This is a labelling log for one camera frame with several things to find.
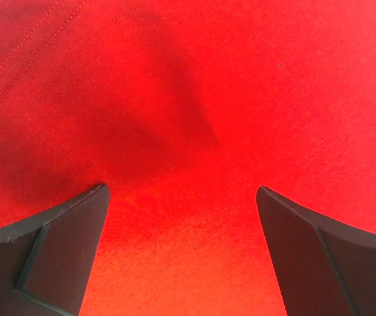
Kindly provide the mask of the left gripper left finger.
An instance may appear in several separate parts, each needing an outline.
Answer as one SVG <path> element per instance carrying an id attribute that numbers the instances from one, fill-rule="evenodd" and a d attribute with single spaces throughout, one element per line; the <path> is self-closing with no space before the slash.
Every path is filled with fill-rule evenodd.
<path id="1" fill-rule="evenodd" d="M 0 228 L 0 315 L 78 315 L 105 224 L 104 184 Z"/>

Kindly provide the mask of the red t shirt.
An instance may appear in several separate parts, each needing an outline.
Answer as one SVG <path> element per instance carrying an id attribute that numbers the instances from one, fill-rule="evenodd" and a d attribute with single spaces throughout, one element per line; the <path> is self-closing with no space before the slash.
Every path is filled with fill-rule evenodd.
<path id="1" fill-rule="evenodd" d="M 0 1 L 0 226 L 99 183 L 83 315 L 284 315 L 259 187 L 376 233 L 376 1 Z"/>

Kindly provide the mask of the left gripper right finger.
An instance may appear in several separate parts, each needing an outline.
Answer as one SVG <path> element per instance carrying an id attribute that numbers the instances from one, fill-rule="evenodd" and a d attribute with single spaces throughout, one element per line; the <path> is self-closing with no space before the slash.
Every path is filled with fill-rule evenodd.
<path id="1" fill-rule="evenodd" d="M 256 201 L 288 315 L 376 315 L 376 234 L 265 186 Z"/>

